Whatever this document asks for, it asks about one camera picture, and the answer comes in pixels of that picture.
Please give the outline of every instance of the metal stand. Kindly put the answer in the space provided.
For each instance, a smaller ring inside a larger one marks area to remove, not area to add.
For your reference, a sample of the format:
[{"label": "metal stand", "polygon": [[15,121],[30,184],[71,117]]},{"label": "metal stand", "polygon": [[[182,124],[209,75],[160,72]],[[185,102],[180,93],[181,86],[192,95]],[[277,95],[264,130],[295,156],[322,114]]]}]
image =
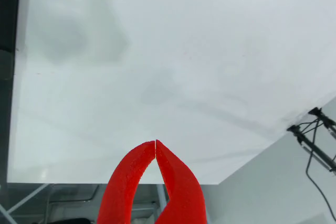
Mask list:
[{"label": "metal stand", "polygon": [[160,201],[160,208],[161,212],[163,212],[164,208],[167,206],[167,199],[166,195],[164,193],[163,185],[156,185],[157,187],[157,194],[159,195],[159,201]]},{"label": "metal stand", "polygon": [[17,204],[12,206],[9,210],[6,210],[1,204],[0,204],[0,212],[5,216],[5,218],[9,221],[10,224],[17,224],[17,222],[13,219],[11,216],[11,213],[18,209],[20,206],[22,206],[24,203],[29,201],[31,198],[33,198],[35,195],[37,195],[40,191],[42,191],[44,188],[46,188],[49,184],[43,184],[40,187],[38,187],[36,190],[34,190],[31,194],[23,198],[21,201],[19,201]]}]

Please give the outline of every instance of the white table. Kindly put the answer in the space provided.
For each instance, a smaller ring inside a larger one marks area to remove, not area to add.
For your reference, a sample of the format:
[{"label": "white table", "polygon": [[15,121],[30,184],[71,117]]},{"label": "white table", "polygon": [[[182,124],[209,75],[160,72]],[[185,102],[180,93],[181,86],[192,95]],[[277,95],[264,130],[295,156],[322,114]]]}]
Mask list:
[{"label": "white table", "polygon": [[[20,0],[8,182],[160,139],[218,184],[334,97],[336,0]],[[141,183],[162,183],[153,162]]]}]

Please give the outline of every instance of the metal rod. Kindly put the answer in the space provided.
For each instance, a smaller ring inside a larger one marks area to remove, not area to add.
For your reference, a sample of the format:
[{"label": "metal rod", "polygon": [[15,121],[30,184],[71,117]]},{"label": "metal rod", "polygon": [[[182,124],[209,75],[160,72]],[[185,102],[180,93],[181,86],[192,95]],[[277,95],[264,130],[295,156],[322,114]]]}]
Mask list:
[{"label": "metal rod", "polygon": [[21,201],[19,201],[17,204],[12,206],[7,212],[10,214],[14,212],[16,209],[18,209],[20,206],[22,206],[24,203],[29,201],[31,198],[33,198],[35,195],[37,195],[40,191],[42,191],[44,188],[46,188],[49,184],[43,184],[40,187],[38,187],[36,190],[34,190],[31,194],[23,198]]},{"label": "metal rod", "polygon": [[159,195],[161,212],[163,212],[164,208],[167,206],[166,195],[164,193],[164,189],[163,189],[162,184],[156,185],[156,187],[157,187],[157,190],[158,190],[157,193]]},{"label": "metal rod", "polygon": [[[302,145],[302,148],[310,155],[311,151]],[[328,165],[326,165],[317,155],[315,155],[315,153],[313,152],[313,158],[319,162],[325,169],[327,169],[328,171],[330,171],[330,167]]]},{"label": "metal rod", "polygon": [[297,137],[300,145],[304,142],[308,147],[326,164],[330,167],[331,172],[336,171],[336,163],[332,160],[323,150],[318,148],[314,143],[308,140],[308,138],[300,131],[300,127],[297,125],[292,125],[287,129]]},{"label": "metal rod", "polygon": [[5,216],[10,224],[17,224],[17,222],[10,216],[6,209],[0,204],[0,212]]}]

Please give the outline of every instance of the white surface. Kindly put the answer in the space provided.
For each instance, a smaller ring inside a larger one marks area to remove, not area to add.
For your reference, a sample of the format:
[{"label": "white surface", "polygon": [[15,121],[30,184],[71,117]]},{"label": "white surface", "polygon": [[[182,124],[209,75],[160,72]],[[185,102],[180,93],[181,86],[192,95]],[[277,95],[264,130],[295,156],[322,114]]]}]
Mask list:
[{"label": "white surface", "polygon": [[[9,182],[106,183],[160,139],[218,184],[336,86],[335,0],[21,0]],[[161,183],[156,162],[141,183]]]},{"label": "white surface", "polygon": [[[324,108],[336,119],[336,99]],[[312,139],[312,132],[307,136]],[[316,144],[329,156],[336,141],[320,127]],[[322,196],[306,177],[309,155],[288,134],[218,186],[202,186],[213,224],[332,224]],[[336,177],[314,159],[309,174],[336,211]]]}]

